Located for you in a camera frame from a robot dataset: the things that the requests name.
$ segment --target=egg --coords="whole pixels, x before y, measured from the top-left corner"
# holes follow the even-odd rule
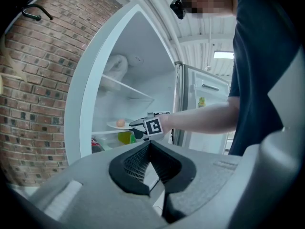
[[[116,122],[117,127],[124,127],[125,126],[125,120],[118,120]]]

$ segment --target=white plate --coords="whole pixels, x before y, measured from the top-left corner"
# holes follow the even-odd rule
[[[116,126],[116,121],[110,121],[110,122],[107,122],[107,126],[110,126],[112,128],[116,128],[116,129],[121,129],[121,130],[130,130],[130,129],[133,129],[132,126],[129,126],[129,122],[125,122],[125,126],[123,127],[118,127]]]

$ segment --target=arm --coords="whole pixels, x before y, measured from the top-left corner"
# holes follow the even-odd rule
[[[219,134],[236,129],[239,97],[229,97],[225,103],[160,116],[165,132],[171,129]]]

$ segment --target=white bag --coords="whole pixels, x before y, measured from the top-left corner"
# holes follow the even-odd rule
[[[128,61],[127,58],[123,55],[113,55],[110,56],[106,65],[103,74],[117,80],[119,82],[122,81],[123,77],[127,73],[128,70]],[[109,79],[102,77],[101,86],[103,86],[106,90],[120,90],[121,86],[116,82],[113,82]]]

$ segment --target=ceiling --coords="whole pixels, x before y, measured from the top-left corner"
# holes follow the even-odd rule
[[[209,71],[231,81],[232,59],[214,59],[214,51],[233,52],[235,17],[195,18],[183,20],[171,11],[173,0],[138,0],[170,48],[176,61]]]

